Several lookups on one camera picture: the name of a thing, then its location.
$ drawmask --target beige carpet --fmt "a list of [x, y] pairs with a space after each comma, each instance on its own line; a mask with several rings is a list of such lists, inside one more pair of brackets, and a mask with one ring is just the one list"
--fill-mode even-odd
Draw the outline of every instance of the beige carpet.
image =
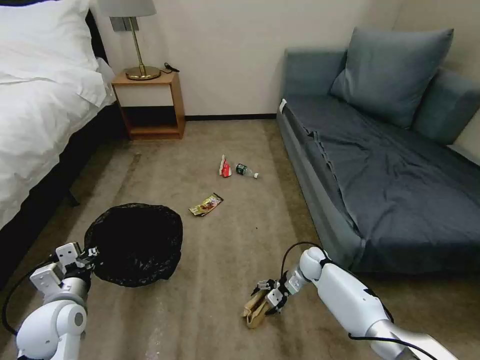
[[[223, 153], [260, 178], [220, 178]], [[81, 206], [58, 209], [15, 279], [56, 246], [82, 243], [89, 224], [111, 206], [163, 204], [184, 226], [182, 257], [170, 280], [130, 289], [93, 278], [81, 359], [376, 359], [367, 343], [347, 338], [313, 285], [256, 330], [239, 316], [256, 282], [278, 277], [290, 244], [317, 240], [274, 120], [189, 122], [183, 140], [106, 145], [73, 192]], [[212, 192], [225, 201], [206, 217], [193, 217], [188, 208]], [[291, 252], [288, 268], [300, 253]], [[362, 279], [398, 325], [429, 333], [460, 359], [479, 358], [477, 277]], [[17, 327], [39, 305], [41, 297], [24, 284], [12, 300], [11, 322]], [[0, 354], [16, 359], [14, 339], [3, 329]]]

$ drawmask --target brass lamp base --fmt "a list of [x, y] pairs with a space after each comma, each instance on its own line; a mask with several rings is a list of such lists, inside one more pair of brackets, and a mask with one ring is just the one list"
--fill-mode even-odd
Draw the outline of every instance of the brass lamp base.
[[144, 69], [145, 71], [141, 71], [140, 66], [131, 67], [125, 70], [125, 76], [130, 80], [151, 80], [162, 74], [160, 69], [154, 66], [145, 66]]

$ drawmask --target lamp shade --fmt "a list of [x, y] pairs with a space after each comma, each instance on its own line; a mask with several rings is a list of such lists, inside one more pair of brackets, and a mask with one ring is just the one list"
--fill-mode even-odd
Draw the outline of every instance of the lamp shade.
[[98, 0], [98, 7], [109, 17], [142, 17], [157, 13], [153, 0]]

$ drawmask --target wall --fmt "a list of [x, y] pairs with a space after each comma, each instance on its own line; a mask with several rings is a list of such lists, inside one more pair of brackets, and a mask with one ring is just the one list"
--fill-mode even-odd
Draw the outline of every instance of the wall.
[[[404, 0], [394, 29], [422, 31], [454, 28], [445, 67], [480, 84], [480, 1]], [[480, 160], [480, 111], [455, 144]]]
[[[401, 0], [154, 0], [138, 19], [143, 62], [181, 70], [187, 115], [274, 113], [283, 52], [346, 47], [355, 26], [391, 29]], [[135, 66], [130, 33], [93, 5], [113, 69]]]

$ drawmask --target power cord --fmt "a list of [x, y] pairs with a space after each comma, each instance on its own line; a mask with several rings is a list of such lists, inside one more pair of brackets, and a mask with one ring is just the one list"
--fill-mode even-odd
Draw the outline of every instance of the power cord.
[[39, 263], [37, 266], [35, 266], [32, 270], [30, 270], [29, 272], [27, 272], [25, 275], [23, 275], [16, 283], [15, 285], [13, 285], [13, 287], [10, 289], [10, 292], [8, 293], [8, 295], [6, 296], [5, 298], [5, 302], [3, 303], [3, 306], [1, 308], [1, 323], [3, 324], [3, 327], [10, 333], [12, 334], [13, 336], [17, 336], [17, 334], [19, 333], [17, 330], [15, 330], [13, 327], [10, 326], [9, 324], [9, 321], [7, 319], [7, 309], [8, 309], [8, 305], [9, 305], [9, 301], [12, 297], [12, 295], [14, 294], [15, 290], [17, 290], [17, 288], [20, 286], [20, 284], [26, 279], [28, 278], [30, 275], [32, 275], [35, 270], [37, 269], [40, 269], [41, 267], [47, 265], [47, 264], [50, 264], [52, 263], [52, 260], [51, 260], [52, 257], [49, 258], [49, 260], [46, 260], [42, 263]]
[[171, 74], [171, 73], [179, 73], [180, 72], [180, 70], [174, 68], [168, 62], [164, 63], [163, 66], [165, 67], [165, 69], [168, 69], [170, 71], [160, 70], [161, 73]]
[[412, 348], [412, 349], [415, 349], [415, 350], [418, 350], [419, 352], [427, 355], [430, 359], [432, 360], [438, 360], [435, 356], [433, 356], [432, 354], [426, 352], [425, 350], [423, 350], [421, 347], [418, 347], [416, 345], [413, 345], [412, 343], [409, 343], [409, 342], [406, 342], [406, 341], [403, 341], [403, 340], [399, 340], [399, 339], [393, 339], [393, 338], [389, 338], [389, 337], [375, 337], [375, 336], [352, 336], [351, 333], [348, 334], [348, 337], [352, 340], [367, 340], [367, 341], [381, 341], [381, 342], [386, 342], [386, 343], [395, 343], [395, 344], [399, 344], [399, 345], [403, 345], [403, 346], [406, 346], [408, 348]]
[[[312, 245], [314, 247], [317, 247], [321, 250], [321, 252], [323, 253], [323, 255], [329, 259], [329, 257], [327, 256], [327, 253], [325, 252], [324, 248], [321, 247], [320, 245], [314, 243], [314, 242], [310, 242], [310, 241], [299, 241], [299, 242], [296, 242], [294, 243], [292, 246], [290, 246], [286, 251], [285, 251], [285, 254], [283, 255], [283, 259], [281, 261], [281, 270], [280, 270], [280, 278], [283, 276], [284, 274], [284, 267], [285, 267], [285, 260], [287, 259], [287, 255], [289, 254], [289, 252], [296, 246], [298, 245]], [[355, 279], [357, 279], [358, 281], [360, 281], [360, 279], [355, 276], [355, 274], [351, 273], [350, 271], [348, 270], [345, 270], [344, 268], [342, 268], [340, 265], [338, 265], [337, 263], [333, 262], [332, 263], [336, 266], [338, 266], [340, 269], [342, 269], [343, 271], [346, 271], [347, 273], [349, 273], [350, 275], [352, 275]], [[368, 293], [372, 296], [375, 296], [376, 298], [378, 298], [377, 295], [375, 295], [375, 293], [373, 292], [373, 290], [367, 288], [369, 291]], [[390, 313], [390, 311], [388, 310], [388, 308], [384, 305], [384, 303], [382, 302], [381, 303], [382, 307], [383, 307], [383, 310], [385, 311], [385, 313], [387, 314], [387, 316], [390, 318], [390, 321], [392, 322], [392, 324], [395, 322], [394, 321], [394, 317], [392, 316], [392, 314]], [[425, 350], [423, 350], [422, 348], [416, 346], [416, 345], [413, 345], [409, 342], [406, 342], [406, 341], [403, 341], [403, 340], [399, 340], [399, 339], [394, 339], [394, 338], [388, 338], [388, 337], [374, 337], [374, 336], [352, 336], [351, 333], [348, 334], [348, 337], [352, 340], [367, 340], [367, 341], [381, 341], [381, 342], [389, 342], [389, 343], [396, 343], [396, 344], [400, 344], [400, 345], [403, 345], [403, 346], [406, 346], [408, 348], [412, 348], [412, 349], [415, 349], [415, 350], [418, 350], [419, 352], [427, 355], [430, 359], [432, 360], [438, 360], [436, 357], [434, 357], [433, 355], [429, 354], [428, 352], [426, 352]]]

